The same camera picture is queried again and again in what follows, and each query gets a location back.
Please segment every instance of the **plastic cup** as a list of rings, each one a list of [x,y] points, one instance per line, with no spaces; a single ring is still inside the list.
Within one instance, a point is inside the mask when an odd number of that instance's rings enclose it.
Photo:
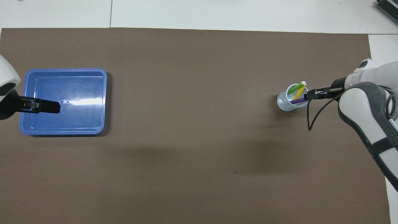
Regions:
[[[289,91],[289,89],[293,88],[296,85],[297,85],[297,83],[290,85],[286,89],[286,91],[284,91],[284,92],[279,94],[279,96],[277,98],[277,104],[278,104],[280,109],[282,109],[284,111],[291,111],[291,110],[294,110],[296,108],[304,107],[304,106],[306,106],[308,104],[308,101],[302,102],[302,103],[298,103],[298,104],[290,103],[290,101],[293,100],[293,98],[295,97],[295,95],[296,95],[298,90],[292,92],[289,95],[287,94],[287,92]],[[304,91],[301,93],[299,98],[304,97],[304,94],[306,94],[307,92],[308,92],[308,89],[307,89],[307,87],[305,87]]]

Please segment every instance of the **blue tray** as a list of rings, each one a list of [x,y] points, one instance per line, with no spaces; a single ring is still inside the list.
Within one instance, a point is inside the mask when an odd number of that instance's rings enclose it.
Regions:
[[[20,131],[27,135],[98,134],[105,125],[107,74],[103,69],[32,69],[23,96],[57,101],[59,114],[21,113]]]

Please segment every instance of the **pen holder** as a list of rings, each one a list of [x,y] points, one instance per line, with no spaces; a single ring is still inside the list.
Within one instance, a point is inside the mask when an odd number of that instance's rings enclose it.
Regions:
[[[301,102],[298,104],[292,104],[290,103],[291,100],[293,100],[293,98],[295,97],[296,93],[298,90],[292,92],[291,94],[287,94],[287,92],[289,91],[289,89],[295,87],[297,85],[296,84],[292,84],[290,85],[286,91],[282,92],[279,94],[278,98],[277,98],[277,104],[279,106],[280,109],[284,110],[284,111],[291,111],[294,110],[295,108],[300,108],[300,107],[304,107],[308,104],[307,101],[305,102]],[[304,94],[306,94],[308,92],[307,87],[304,88],[304,91],[301,93],[301,95],[299,96],[299,98],[304,97]]]

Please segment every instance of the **white floor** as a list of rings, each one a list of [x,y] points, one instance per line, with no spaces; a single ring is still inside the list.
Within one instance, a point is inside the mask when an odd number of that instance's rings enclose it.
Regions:
[[[372,60],[398,61],[398,25],[376,0],[0,0],[1,28],[175,28],[365,33]],[[392,224],[398,193],[387,182]]]

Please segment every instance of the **brown mat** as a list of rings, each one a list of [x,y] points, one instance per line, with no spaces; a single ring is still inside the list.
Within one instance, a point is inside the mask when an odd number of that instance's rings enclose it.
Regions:
[[[292,83],[351,73],[367,35],[3,29],[0,54],[22,79],[64,67],[110,79],[100,137],[0,122],[2,224],[389,223],[383,174],[337,104],[311,132],[305,108],[276,105]]]

